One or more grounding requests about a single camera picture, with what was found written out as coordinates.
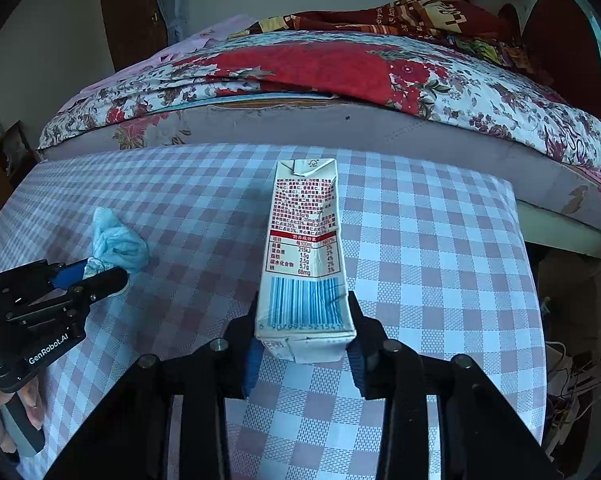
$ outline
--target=screw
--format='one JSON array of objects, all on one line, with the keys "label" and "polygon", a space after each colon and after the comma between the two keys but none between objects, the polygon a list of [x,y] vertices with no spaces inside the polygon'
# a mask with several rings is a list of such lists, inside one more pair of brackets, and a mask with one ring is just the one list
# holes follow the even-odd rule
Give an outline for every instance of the screw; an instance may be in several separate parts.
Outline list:
[{"label": "screw", "polygon": [[224,352],[229,348],[229,343],[226,339],[219,337],[210,343],[210,348],[214,352]]},{"label": "screw", "polygon": [[458,354],[456,357],[454,357],[454,361],[461,368],[471,368],[473,364],[471,357],[465,354]]},{"label": "screw", "polygon": [[382,342],[382,348],[383,348],[383,350],[385,352],[387,352],[387,353],[390,353],[390,354],[395,354],[402,347],[403,347],[403,345],[401,344],[401,342],[398,341],[398,340],[396,340],[396,339],[385,339]]},{"label": "screw", "polygon": [[137,363],[141,368],[151,368],[154,364],[156,364],[156,356],[153,354],[141,355],[138,358]]}]

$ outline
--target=mattress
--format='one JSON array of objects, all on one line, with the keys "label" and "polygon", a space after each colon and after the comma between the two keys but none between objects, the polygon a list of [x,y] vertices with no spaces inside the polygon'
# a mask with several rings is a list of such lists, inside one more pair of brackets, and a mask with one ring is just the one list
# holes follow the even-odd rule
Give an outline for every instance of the mattress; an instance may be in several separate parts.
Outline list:
[{"label": "mattress", "polygon": [[[214,105],[111,124],[42,154],[48,160],[59,160],[109,150],[250,139],[412,156],[508,180],[518,200],[601,232],[600,173],[584,173],[581,167],[559,164],[511,140],[374,105],[320,96],[247,97],[247,101],[244,97],[219,98]],[[573,244],[557,246],[576,250]]]}]

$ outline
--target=bed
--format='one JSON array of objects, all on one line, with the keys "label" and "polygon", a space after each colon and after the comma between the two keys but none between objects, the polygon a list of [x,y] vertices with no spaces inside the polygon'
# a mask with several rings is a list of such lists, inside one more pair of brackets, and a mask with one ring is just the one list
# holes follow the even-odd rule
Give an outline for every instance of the bed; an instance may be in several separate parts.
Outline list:
[{"label": "bed", "polygon": [[[25,480],[42,478],[139,354],[186,354],[247,311],[276,161],[322,157],[338,162],[347,284],[363,312],[422,354],[470,354],[541,439],[544,339],[509,183],[342,148],[161,146],[39,164],[0,212],[0,271],[87,257],[96,206],[114,209],[151,254],[124,295],[92,306],[87,338],[41,378],[47,444],[21,460]],[[440,478],[435,398],[427,405],[429,476]],[[265,353],[249,399],[227,411],[234,480],[375,478],[383,402],[360,398],[346,358],[298,365]]]},{"label": "bed", "polygon": [[[587,108],[565,81],[573,57],[547,74],[503,41],[514,25],[466,0],[303,12],[221,41],[249,20],[85,89],[45,127],[42,156],[292,142],[426,158],[509,180],[528,241],[601,257],[601,120],[540,83],[559,74],[561,92]],[[538,39],[537,21],[525,40],[546,54],[555,44]]]}]

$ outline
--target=human hand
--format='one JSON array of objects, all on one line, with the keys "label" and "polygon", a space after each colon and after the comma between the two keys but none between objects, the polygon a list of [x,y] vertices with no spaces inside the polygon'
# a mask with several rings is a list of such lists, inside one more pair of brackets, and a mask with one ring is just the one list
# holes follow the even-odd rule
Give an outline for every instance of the human hand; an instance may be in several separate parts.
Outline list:
[{"label": "human hand", "polygon": [[[38,377],[34,377],[25,386],[19,390],[21,399],[23,399],[23,406],[27,412],[27,418],[31,422],[34,428],[40,430],[42,428],[42,400],[40,400],[40,393],[38,391]],[[0,391],[0,407],[11,399],[14,394],[4,394]],[[16,451],[16,444],[14,440],[9,436],[3,421],[0,419],[0,449],[6,453],[13,453]]]}]

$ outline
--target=wooden door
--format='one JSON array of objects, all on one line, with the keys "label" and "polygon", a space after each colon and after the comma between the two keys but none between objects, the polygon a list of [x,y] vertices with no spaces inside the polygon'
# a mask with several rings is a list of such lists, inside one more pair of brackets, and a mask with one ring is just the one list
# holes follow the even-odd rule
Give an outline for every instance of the wooden door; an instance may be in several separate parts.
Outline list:
[{"label": "wooden door", "polygon": [[167,46],[167,27],[156,0],[101,0],[116,72]]}]

